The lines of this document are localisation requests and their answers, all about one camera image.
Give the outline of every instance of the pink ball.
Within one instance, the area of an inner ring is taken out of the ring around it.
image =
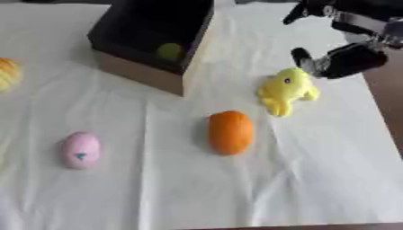
[[[76,132],[63,144],[63,158],[68,167],[85,169],[94,165],[100,157],[100,144],[94,134]]]

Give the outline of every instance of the white cloth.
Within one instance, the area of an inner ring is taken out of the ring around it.
[[[216,12],[198,83],[178,98],[96,68],[85,35],[107,6],[1,4],[0,56],[20,62],[24,78],[0,95],[0,228],[403,220],[403,165],[360,75],[315,81],[320,100],[296,102],[286,119],[256,102],[259,79],[292,66],[292,48],[320,56],[345,43],[325,19],[283,26],[291,7]],[[219,157],[204,118],[233,109],[254,122],[254,142]],[[102,158],[68,170],[58,144],[80,130],[100,138]]]

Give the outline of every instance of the yellow stuffed duck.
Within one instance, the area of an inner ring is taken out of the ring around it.
[[[272,115],[287,117],[291,113],[291,102],[297,99],[315,101],[319,97],[319,90],[312,84],[307,73],[294,67],[264,80],[257,95]]]

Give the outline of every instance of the black box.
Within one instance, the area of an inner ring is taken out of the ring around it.
[[[184,95],[206,43],[203,37],[213,7],[213,0],[126,0],[114,4],[88,34],[99,67]],[[179,55],[158,55],[164,44],[179,45]]]

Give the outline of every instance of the yellow-green ball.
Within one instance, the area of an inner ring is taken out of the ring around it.
[[[177,61],[182,53],[182,47],[176,43],[166,43],[157,49],[160,58]]]

